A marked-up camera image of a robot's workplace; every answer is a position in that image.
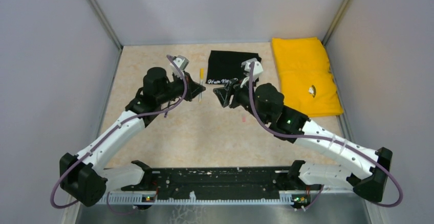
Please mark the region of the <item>white yellow marker pen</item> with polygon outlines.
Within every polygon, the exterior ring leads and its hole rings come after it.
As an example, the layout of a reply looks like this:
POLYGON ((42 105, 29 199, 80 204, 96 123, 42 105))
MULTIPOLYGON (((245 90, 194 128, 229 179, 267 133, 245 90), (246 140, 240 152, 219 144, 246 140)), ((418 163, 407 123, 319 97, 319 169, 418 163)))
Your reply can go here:
POLYGON ((200 86, 201 86, 201 90, 200 90, 200 93, 199 93, 199 103, 202 102, 202 93, 205 90, 203 84, 204 84, 204 68, 201 68, 200 69, 200 86))

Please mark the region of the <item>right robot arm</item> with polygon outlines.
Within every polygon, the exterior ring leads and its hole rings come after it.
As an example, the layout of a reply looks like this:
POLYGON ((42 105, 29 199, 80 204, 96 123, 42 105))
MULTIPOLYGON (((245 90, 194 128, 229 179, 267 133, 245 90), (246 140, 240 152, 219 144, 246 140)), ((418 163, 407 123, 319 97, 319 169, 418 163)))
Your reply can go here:
POLYGON ((382 205, 393 153, 386 147, 370 149, 328 131, 307 115, 284 105, 284 96, 272 84, 255 89, 240 82, 213 89, 222 107, 241 106, 280 140, 314 150, 337 164, 315 165, 300 161, 288 175, 289 185, 333 185, 382 205))

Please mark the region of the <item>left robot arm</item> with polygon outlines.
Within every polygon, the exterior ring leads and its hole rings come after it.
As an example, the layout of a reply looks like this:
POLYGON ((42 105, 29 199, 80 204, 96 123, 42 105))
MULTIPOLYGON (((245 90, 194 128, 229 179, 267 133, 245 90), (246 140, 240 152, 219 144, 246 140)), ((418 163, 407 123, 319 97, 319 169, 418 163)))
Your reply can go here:
POLYGON ((149 189, 154 177, 144 163, 134 161, 110 169, 106 165, 159 114, 175 108, 183 100, 191 102, 206 89, 185 71, 174 70, 172 77, 170 81, 163 68, 149 69, 142 87, 109 129, 78 153, 61 157, 56 187, 87 207, 95 205, 106 193, 123 187, 135 185, 141 190, 149 189))

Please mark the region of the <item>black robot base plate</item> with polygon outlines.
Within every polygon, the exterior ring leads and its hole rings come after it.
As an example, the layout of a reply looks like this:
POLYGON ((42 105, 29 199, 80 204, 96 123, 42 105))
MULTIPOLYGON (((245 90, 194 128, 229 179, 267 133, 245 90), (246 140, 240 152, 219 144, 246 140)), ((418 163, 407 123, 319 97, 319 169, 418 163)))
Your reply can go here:
POLYGON ((158 200, 278 200, 282 191, 319 190, 292 175, 290 166, 154 168, 123 191, 156 191, 158 200))

